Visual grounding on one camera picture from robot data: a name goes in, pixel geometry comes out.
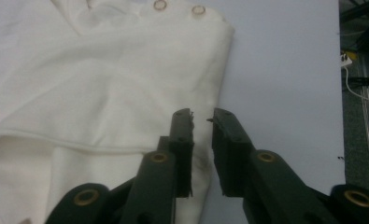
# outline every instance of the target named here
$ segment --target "white fabric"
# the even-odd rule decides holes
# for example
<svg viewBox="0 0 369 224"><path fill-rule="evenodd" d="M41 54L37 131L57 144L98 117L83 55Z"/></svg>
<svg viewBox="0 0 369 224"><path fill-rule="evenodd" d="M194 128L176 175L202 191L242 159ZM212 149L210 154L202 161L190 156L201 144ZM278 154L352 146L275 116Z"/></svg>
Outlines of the white fabric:
<svg viewBox="0 0 369 224"><path fill-rule="evenodd" d="M0 1L0 223L42 223L71 188L133 177L185 107L194 112L194 197L177 202L177 223L197 223L209 182L206 119L233 27L180 0L161 11L153 1L11 2Z"/></svg>

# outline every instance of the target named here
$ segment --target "metal grommet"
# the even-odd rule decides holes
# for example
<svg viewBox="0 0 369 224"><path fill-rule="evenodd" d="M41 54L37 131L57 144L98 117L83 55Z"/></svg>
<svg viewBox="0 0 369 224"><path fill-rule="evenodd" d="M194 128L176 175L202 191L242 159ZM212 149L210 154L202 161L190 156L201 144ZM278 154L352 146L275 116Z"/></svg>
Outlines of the metal grommet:
<svg viewBox="0 0 369 224"><path fill-rule="evenodd" d="M260 161L266 161L266 162L273 162L275 161L276 157L269 153L269 152L262 152L262 153L259 153L257 155L257 158L260 160Z"/></svg>
<svg viewBox="0 0 369 224"><path fill-rule="evenodd" d="M369 207L369 197L357 190L347 190L344 192L345 197L352 203L360 207Z"/></svg>
<svg viewBox="0 0 369 224"><path fill-rule="evenodd" d="M167 161L167 156L163 153L157 153L151 156L151 160L155 162L164 162Z"/></svg>
<svg viewBox="0 0 369 224"><path fill-rule="evenodd" d="M194 15L202 15L206 12L206 8L204 6L194 6L192 8L192 13Z"/></svg>
<svg viewBox="0 0 369 224"><path fill-rule="evenodd" d="M99 191L96 189L85 189L78 193L74 198L74 204L85 206L95 202L99 198Z"/></svg>
<svg viewBox="0 0 369 224"><path fill-rule="evenodd" d="M158 11L162 11L167 7L167 3L164 0L157 0L154 2L154 8Z"/></svg>

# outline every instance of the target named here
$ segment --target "white tabletop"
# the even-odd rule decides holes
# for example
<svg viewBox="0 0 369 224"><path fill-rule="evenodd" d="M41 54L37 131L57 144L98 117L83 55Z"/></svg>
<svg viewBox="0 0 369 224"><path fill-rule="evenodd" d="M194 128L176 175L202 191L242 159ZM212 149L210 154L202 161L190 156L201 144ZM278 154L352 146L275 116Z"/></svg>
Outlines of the white tabletop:
<svg viewBox="0 0 369 224"><path fill-rule="evenodd" d="M338 1L197 0L235 28L220 107L311 188L345 183ZM247 223L213 176L202 223Z"/></svg>

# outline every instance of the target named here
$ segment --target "cable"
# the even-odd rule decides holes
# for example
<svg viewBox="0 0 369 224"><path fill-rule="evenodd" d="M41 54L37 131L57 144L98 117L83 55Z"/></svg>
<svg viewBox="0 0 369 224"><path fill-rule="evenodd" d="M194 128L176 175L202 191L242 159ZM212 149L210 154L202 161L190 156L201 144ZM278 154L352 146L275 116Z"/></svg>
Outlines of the cable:
<svg viewBox="0 0 369 224"><path fill-rule="evenodd" d="M363 85L352 86L351 88L354 90L354 89L358 89L360 87L363 87ZM345 87L342 91L348 91L348 88Z"/></svg>
<svg viewBox="0 0 369 224"><path fill-rule="evenodd" d="M353 95L358 96L358 97L362 98L363 100L366 100L366 101L368 101L368 102L369 102L369 98L367 98L367 97L363 97L362 95L359 95L358 93L354 92L354 91L350 88L349 83L348 83L348 80L349 80L349 71L348 71L348 69L347 69L346 67L344 67L344 69L345 69L345 71L347 71L346 84L347 84L347 88L348 88L348 90L349 90Z"/></svg>

